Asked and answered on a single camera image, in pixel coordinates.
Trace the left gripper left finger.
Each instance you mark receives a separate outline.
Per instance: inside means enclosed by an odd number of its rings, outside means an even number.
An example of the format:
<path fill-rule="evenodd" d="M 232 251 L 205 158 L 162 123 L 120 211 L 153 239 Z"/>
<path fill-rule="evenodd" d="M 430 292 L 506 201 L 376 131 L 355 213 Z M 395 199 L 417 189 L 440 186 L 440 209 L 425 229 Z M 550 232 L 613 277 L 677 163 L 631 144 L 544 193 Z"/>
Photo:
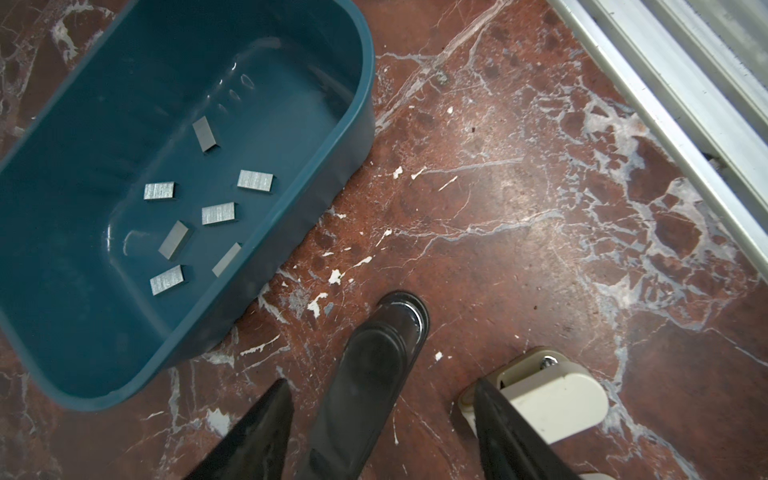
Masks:
<path fill-rule="evenodd" d="M 189 479 L 280 479 L 294 407 L 281 378 L 188 475 Z"/>

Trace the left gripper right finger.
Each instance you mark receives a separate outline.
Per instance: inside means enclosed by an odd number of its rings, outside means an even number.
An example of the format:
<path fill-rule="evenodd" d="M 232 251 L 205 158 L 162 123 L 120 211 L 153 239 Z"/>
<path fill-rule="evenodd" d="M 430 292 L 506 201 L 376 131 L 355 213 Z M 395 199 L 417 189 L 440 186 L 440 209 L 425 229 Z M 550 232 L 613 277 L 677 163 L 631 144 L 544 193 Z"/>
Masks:
<path fill-rule="evenodd" d="M 485 378 L 475 383 L 473 406 L 481 464 L 487 479 L 579 478 Z"/>

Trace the beige stapler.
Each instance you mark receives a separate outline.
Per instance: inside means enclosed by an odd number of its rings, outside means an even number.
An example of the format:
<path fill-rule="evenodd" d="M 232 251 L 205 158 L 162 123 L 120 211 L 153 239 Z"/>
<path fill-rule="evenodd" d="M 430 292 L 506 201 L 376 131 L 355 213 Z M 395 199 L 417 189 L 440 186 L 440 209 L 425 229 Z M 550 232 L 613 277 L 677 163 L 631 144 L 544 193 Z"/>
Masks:
<path fill-rule="evenodd" d="M 597 426 L 609 410 L 591 373 L 553 349 L 537 347 L 486 379 L 549 445 Z"/>

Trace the black stapler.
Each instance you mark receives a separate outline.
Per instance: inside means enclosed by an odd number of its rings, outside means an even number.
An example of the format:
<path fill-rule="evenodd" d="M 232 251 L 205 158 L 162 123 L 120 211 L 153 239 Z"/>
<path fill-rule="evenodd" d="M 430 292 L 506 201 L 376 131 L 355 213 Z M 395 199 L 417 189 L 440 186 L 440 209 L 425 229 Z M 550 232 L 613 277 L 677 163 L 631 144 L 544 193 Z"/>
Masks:
<path fill-rule="evenodd" d="M 425 304 L 406 291 L 381 298 L 343 351 L 308 438 L 298 479 L 356 479 L 429 333 Z"/>

